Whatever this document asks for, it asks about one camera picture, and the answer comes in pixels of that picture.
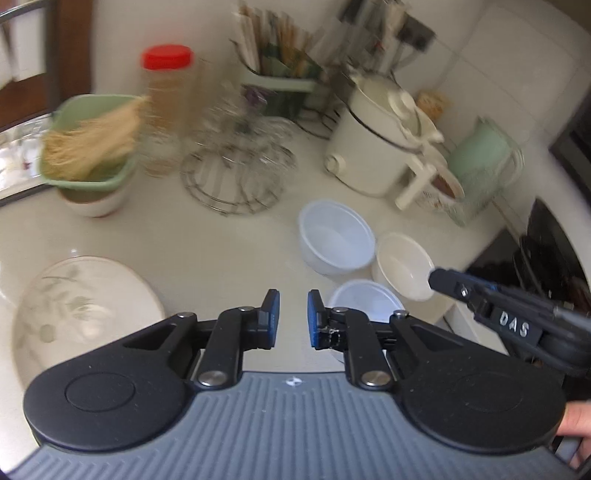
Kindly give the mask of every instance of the gray ridged plate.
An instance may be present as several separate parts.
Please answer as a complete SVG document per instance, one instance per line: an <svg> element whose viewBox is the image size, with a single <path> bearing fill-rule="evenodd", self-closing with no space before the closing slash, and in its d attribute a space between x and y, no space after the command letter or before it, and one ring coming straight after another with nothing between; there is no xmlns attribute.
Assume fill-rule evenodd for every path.
<svg viewBox="0 0 591 480"><path fill-rule="evenodd" d="M393 399L352 387L343 373L244 373L197 395L159 438L126 452L39 448L14 480L572 480L549 450L478 456L437 443Z"/></svg>

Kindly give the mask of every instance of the chopsticks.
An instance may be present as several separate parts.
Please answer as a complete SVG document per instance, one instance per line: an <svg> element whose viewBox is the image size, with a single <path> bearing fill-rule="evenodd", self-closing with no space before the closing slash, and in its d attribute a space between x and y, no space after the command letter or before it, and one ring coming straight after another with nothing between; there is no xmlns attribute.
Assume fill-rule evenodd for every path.
<svg viewBox="0 0 591 480"><path fill-rule="evenodd" d="M324 29L311 35L285 12L261 12L243 0L239 0L234 16L238 51L251 70L267 76L306 75L311 62L308 52L324 36Z"/></svg>

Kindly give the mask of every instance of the wooden cabinet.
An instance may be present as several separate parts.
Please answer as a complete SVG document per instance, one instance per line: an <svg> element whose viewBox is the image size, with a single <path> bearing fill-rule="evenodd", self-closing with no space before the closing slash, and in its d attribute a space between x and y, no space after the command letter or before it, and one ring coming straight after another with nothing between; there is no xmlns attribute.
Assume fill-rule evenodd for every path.
<svg viewBox="0 0 591 480"><path fill-rule="evenodd" d="M0 12L16 3L14 0L0 0ZM54 82L56 85L50 87L57 91L58 104L91 90L92 4L93 0L54 0L51 40L56 46L54 65L59 79ZM0 90L0 131L55 107L48 104L47 79L47 73L37 75L21 82L11 82Z"/></svg>

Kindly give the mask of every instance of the plastic jar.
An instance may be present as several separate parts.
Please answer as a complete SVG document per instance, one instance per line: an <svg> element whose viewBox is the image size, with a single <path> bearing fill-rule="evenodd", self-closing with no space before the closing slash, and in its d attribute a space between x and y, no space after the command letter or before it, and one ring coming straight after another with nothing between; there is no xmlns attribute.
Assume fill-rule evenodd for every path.
<svg viewBox="0 0 591 480"><path fill-rule="evenodd" d="M183 45L158 45L142 54L150 102L139 144L139 158L154 177L168 175L183 158L187 95L193 51Z"/></svg>

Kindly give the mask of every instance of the dish rack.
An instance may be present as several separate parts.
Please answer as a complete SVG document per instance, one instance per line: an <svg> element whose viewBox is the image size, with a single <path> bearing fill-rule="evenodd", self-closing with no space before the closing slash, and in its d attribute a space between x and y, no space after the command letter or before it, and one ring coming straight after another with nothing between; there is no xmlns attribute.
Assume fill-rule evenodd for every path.
<svg viewBox="0 0 591 480"><path fill-rule="evenodd" d="M281 145L294 127L284 118L212 109L196 138L196 151L181 165L183 185L223 215L273 207L297 169L295 156Z"/></svg>

